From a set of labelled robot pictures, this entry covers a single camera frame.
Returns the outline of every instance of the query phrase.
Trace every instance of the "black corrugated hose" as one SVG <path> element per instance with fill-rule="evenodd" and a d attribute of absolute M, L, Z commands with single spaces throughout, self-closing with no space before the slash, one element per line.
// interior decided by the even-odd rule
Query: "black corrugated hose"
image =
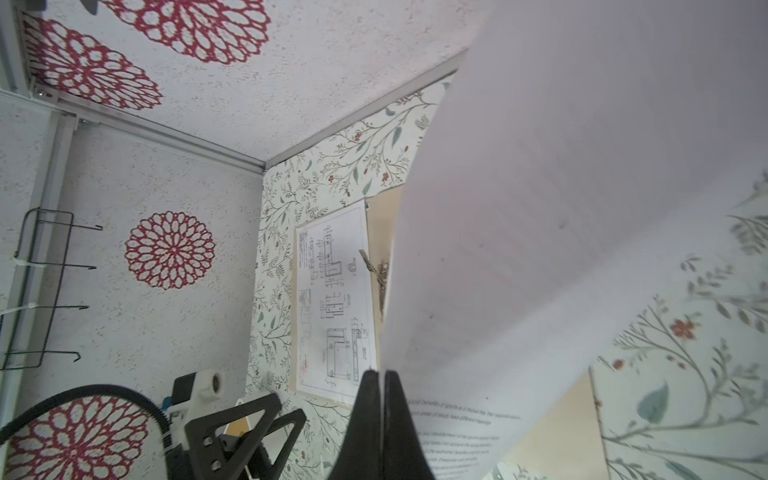
<path fill-rule="evenodd" d="M 15 419 L 11 420 L 9 424 L 0 429 L 0 445 L 6 443 L 13 435 L 21 430 L 32 420 L 38 418 L 40 415 L 58 407 L 64 405 L 72 400 L 82 399 L 89 396 L 112 396 L 119 399 L 127 400 L 140 409 L 148 413 L 157 425 L 160 427 L 160 432 L 163 436 L 163 447 L 168 450 L 170 448 L 170 422 L 165 417 L 165 414 L 155 404 L 152 403 L 147 397 L 141 395 L 135 390 L 128 389 L 119 385 L 85 385 L 77 388 L 67 390 L 66 392 L 58 393 L 49 399 L 45 399 L 39 404 L 33 406 L 26 412 L 22 413 Z"/>

